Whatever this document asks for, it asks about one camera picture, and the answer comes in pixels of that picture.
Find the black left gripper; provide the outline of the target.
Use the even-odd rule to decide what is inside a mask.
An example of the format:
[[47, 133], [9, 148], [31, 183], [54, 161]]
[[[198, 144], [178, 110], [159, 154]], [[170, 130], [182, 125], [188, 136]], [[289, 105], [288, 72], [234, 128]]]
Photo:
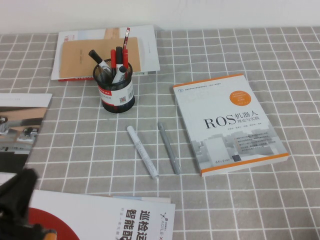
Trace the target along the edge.
[[16, 179], [0, 186], [0, 223], [14, 226], [29, 224], [29, 204], [38, 180], [33, 168], [25, 168]]

